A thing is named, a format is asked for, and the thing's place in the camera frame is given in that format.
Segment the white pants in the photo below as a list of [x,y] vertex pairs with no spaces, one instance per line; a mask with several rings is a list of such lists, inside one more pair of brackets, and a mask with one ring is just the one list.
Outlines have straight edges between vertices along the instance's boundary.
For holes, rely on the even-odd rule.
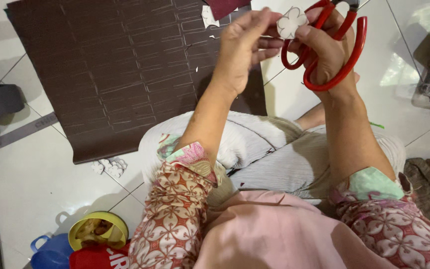
[[[161,165],[156,155],[161,134],[183,134],[192,113],[156,125],[142,138],[139,151],[147,157],[142,164],[146,184],[155,180]],[[403,143],[379,127],[373,126],[373,132],[395,174],[402,172]],[[224,168],[230,177],[211,193],[210,206],[220,205],[238,189],[283,191],[318,205],[331,186],[326,127],[302,131],[288,120],[230,112],[217,155],[216,169]]]

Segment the gray strip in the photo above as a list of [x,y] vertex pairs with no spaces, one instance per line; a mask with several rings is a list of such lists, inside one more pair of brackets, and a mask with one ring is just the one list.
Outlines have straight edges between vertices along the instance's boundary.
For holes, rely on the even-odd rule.
[[0,148],[5,147],[11,143],[14,143],[22,138],[32,135],[33,133],[43,130],[47,126],[51,126],[57,123],[57,117],[54,112],[49,113],[31,123],[28,123],[18,129],[11,131],[7,134],[0,136]]

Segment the hand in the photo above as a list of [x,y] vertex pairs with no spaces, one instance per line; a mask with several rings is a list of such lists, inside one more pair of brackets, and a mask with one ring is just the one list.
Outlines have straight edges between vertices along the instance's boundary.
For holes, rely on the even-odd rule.
[[277,55],[283,46],[281,39],[261,37],[276,33],[276,21],[281,17],[282,14],[264,8],[250,11],[229,24],[221,35],[212,81],[223,85],[235,97],[242,93],[251,66]]
[[[318,19],[323,8],[315,8],[306,13],[308,21],[311,23]],[[295,52],[300,55],[300,45],[305,45],[312,48],[308,59],[303,63],[305,67],[313,63],[313,60],[318,56],[318,66],[312,73],[311,81],[321,85],[327,83],[339,72],[341,67],[348,61],[354,47],[355,33],[351,27],[344,35],[341,41],[336,41],[331,38],[344,21],[344,17],[334,9],[330,17],[323,24],[321,29],[316,29],[312,26],[301,26],[296,32],[296,39],[288,47],[288,51]],[[329,90],[331,94],[338,92],[337,89],[356,91],[356,82],[359,80],[359,75],[351,70],[351,73],[333,89]],[[315,92],[320,98],[323,92]]]

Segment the floral print sleeve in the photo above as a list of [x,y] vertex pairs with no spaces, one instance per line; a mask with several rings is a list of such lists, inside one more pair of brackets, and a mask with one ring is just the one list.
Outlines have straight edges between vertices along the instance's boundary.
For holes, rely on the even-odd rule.
[[159,141],[157,153],[164,162],[130,242],[130,269],[191,268],[198,257],[206,197],[221,177],[198,142],[173,152],[179,139],[163,134]]
[[[409,186],[406,180],[403,186]],[[331,193],[338,216],[374,253],[398,268],[430,269],[430,220],[406,192],[376,168],[350,176]]]

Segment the white tile floor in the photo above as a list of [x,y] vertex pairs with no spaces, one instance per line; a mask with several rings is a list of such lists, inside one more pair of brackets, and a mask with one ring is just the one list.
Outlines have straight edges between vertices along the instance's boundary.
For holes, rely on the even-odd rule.
[[[0,119],[0,135],[53,111],[34,68],[0,0],[0,83],[17,84],[24,110]],[[314,0],[298,0],[307,8]],[[363,0],[359,15],[368,16],[368,35],[356,65],[359,92],[371,121],[398,135],[409,157],[430,158],[430,105],[414,90],[423,71],[417,47],[430,33],[430,0]],[[253,9],[268,5],[284,12],[289,0],[253,0]],[[347,7],[338,8],[342,13]],[[296,119],[318,100],[302,84],[303,70],[285,70],[278,57],[262,64],[270,115]],[[0,235],[6,269],[20,269],[32,255],[29,243],[39,235],[67,232],[84,214],[110,210],[133,232],[140,221],[147,188],[142,158],[119,156],[128,163],[121,178],[97,175],[90,164],[72,164],[72,149],[55,124],[0,149]]]

